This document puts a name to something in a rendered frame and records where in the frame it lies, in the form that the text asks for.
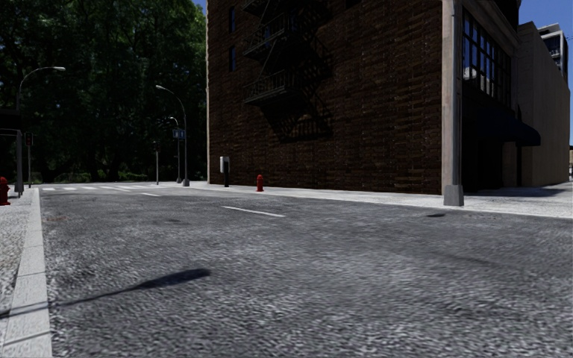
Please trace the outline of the red brick building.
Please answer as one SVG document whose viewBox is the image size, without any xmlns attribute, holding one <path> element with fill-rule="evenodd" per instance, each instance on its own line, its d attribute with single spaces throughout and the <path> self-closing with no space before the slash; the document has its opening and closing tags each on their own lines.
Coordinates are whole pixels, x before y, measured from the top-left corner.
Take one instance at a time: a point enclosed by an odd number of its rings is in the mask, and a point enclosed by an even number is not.
<svg viewBox="0 0 573 358">
<path fill-rule="evenodd" d="M 461 0 L 465 192 L 522 184 L 522 0 Z M 442 0 L 206 0 L 207 181 L 442 194 Z"/>
</svg>

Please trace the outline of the grey street lamp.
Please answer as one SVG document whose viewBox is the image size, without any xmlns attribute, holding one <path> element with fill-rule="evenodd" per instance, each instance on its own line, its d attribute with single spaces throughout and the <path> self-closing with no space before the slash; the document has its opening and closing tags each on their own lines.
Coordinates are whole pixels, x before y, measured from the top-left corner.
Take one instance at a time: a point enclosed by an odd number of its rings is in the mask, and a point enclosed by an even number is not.
<svg viewBox="0 0 573 358">
<path fill-rule="evenodd" d="M 20 97 L 22 93 L 22 85 L 24 84 L 25 80 L 34 74 L 35 72 L 42 71 L 42 70 L 55 70 L 59 72 L 65 72 L 66 68 L 63 66 L 47 66 L 47 67 L 40 67 L 28 73 L 20 82 L 17 94 L 16 94 L 16 112 L 20 115 Z M 22 174 L 22 132 L 20 129 L 16 130 L 16 185 L 15 185 L 16 192 L 18 193 L 18 197 L 20 198 L 22 193 L 24 192 L 24 183 L 23 183 L 23 174 Z"/>
<path fill-rule="evenodd" d="M 181 183 L 181 182 L 182 182 L 182 179 L 181 179 L 181 147 L 180 147 L 181 138 L 180 138 L 180 127 L 179 127 L 179 124 L 178 124 L 178 120 L 177 120 L 175 117 L 170 116 L 170 117 L 169 117 L 169 120 L 170 120 L 170 121 L 173 121 L 173 122 L 175 123 L 175 129 L 172 131 L 172 135 L 173 135 L 173 138 L 174 138 L 175 141 L 176 141 L 176 147 L 177 147 L 178 176 L 177 176 L 177 179 L 176 179 L 176 183 Z"/>
<path fill-rule="evenodd" d="M 179 97 L 177 97 L 176 94 L 174 94 L 173 91 L 171 91 L 170 89 L 162 87 L 161 85 L 158 85 L 158 84 L 155 85 L 155 88 L 158 90 L 163 90 L 163 91 L 167 91 L 168 93 L 171 93 L 178 100 L 178 102 L 181 106 L 181 110 L 183 113 L 183 119 L 184 119 L 184 178 L 181 181 L 181 183 L 182 183 L 182 186 L 189 187 L 190 186 L 190 180 L 188 178 L 188 159 L 187 159 L 187 115 L 185 112 L 184 105 L 183 105 L 182 101 L 179 99 Z"/>
</svg>

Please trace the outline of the grey pole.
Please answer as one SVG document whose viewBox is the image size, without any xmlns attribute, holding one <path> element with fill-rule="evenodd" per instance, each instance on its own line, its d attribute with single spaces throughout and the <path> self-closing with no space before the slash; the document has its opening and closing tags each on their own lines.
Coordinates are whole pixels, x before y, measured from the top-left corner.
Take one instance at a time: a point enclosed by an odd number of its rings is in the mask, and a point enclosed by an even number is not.
<svg viewBox="0 0 573 358">
<path fill-rule="evenodd" d="M 442 0 L 442 196 L 445 206 L 464 205 L 461 181 L 463 69 L 461 0 Z"/>
</svg>

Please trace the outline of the trees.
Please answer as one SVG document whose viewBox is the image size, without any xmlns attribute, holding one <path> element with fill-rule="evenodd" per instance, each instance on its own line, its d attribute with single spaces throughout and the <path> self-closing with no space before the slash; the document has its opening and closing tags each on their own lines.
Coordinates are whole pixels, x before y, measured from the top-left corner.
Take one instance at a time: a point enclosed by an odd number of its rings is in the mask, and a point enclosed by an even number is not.
<svg viewBox="0 0 573 358">
<path fill-rule="evenodd" d="M 119 181 L 205 179 L 206 19 L 194 0 L 0 0 L 0 108 L 16 106 L 34 135 L 31 176 Z"/>
</svg>

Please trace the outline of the pale concrete building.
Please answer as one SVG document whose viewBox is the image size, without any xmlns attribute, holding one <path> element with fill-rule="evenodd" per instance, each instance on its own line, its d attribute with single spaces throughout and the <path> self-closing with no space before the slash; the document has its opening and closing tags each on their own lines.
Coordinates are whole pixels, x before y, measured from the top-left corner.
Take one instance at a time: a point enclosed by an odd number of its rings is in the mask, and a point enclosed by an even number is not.
<svg viewBox="0 0 573 358">
<path fill-rule="evenodd" d="M 565 81 L 533 22 L 521 24 L 518 102 L 522 121 L 540 137 L 522 146 L 523 186 L 545 186 L 569 179 L 570 98 Z"/>
</svg>

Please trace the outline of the glass tower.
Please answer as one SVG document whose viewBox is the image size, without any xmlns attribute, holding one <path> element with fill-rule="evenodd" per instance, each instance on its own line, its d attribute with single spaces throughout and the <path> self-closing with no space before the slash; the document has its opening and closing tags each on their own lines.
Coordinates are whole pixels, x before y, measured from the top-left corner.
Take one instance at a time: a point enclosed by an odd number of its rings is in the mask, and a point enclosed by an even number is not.
<svg viewBox="0 0 573 358">
<path fill-rule="evenodd" d="M 545 25 L 537 28 L 551 58 L 556 63 L 564 80 L 568 80 L 568 55 L 569 48 L 567 39 L 558 23 Z"/>
</svg>

